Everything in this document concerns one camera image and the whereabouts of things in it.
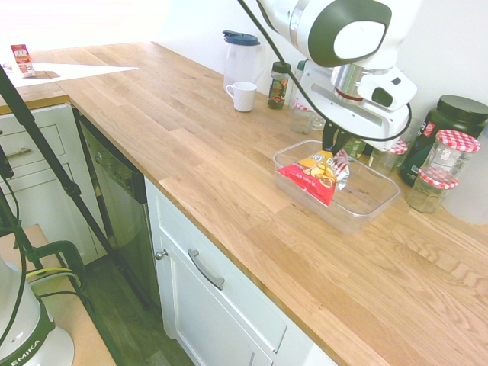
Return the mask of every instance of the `white pitcher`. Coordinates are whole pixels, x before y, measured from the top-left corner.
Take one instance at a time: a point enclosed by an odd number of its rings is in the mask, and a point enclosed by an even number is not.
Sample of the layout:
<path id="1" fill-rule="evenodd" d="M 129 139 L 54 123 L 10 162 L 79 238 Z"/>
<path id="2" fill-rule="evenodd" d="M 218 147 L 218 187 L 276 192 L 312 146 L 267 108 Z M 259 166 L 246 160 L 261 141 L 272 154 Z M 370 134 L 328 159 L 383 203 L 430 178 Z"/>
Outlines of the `white pitcher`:
<path id="1" fill-rule="evenodd" d="M 265 48 L 256 36 L 223 32 L 226 41 L 226 63 L 223 70 L 223 89 L 235 82 L 256 83 L 265 68 Z"/>

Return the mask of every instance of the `white mug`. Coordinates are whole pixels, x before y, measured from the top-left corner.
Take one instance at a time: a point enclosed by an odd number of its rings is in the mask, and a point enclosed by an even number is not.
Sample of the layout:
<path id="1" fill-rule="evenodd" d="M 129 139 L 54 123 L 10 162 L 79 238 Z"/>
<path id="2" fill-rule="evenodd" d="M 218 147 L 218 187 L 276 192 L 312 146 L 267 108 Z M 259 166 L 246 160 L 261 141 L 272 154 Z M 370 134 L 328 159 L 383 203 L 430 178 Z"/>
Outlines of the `white mug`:
<path id="1" fill-rule="evenodd" d="M 249 112 L 254 104 L 257 86 L 251 82 L 235 82 L 226 87 L 226 92 L 234 100 L 234 108 L 240 112 Z"/>

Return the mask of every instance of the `blue lid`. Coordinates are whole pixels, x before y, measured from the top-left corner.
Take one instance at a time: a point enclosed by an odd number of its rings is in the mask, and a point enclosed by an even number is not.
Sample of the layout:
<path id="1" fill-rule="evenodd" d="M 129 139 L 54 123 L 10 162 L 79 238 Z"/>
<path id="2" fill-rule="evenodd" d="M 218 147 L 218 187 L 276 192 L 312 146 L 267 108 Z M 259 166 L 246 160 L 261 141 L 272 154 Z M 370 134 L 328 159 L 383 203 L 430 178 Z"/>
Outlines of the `blue lid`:
<path id="1" fill-rule="evenodd" d="M 240 46 L 258 46 L 260 43 L 256 36 L 252 34 L 237 33 L 231 30 L 225 30 L 223 39 L 231 44 L 239 44 Z"/>

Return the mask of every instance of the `black canister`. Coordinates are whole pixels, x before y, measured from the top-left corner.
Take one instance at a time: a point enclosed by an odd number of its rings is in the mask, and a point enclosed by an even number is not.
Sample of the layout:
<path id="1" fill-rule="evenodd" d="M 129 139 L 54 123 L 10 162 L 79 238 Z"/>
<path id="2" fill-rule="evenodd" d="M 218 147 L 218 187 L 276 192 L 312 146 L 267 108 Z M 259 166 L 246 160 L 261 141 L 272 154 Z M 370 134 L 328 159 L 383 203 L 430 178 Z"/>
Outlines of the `black canister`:
<path id="1" fill-rule="evenodd" d="M 442 95 L 437 107 L 430 110 L 419 135 L 400 166 L 400 177 L 413 186 L 419 168 L 427 159 L 439 130 L 458 130 L 477 138 L 488 119 L 488 106 L 456 95 Z"/>

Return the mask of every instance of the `small box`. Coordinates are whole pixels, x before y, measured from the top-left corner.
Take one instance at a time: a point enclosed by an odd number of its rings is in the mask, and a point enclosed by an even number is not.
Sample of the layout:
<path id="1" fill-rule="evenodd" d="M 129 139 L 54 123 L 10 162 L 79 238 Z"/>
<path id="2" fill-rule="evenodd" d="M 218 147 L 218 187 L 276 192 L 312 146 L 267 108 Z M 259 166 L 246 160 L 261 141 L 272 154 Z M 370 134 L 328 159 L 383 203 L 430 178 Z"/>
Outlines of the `small box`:
<path id="1" fill-rule="evenodd" d="M 35 76 L 36 72 L 34 71 L 31 56 L 29 55 L 25 44 L 12 44 L 11 48 L 15 58 L 15 64 L 12 65 L 12 68 L 20 71 L 22 78 L 31 78 Z"/>

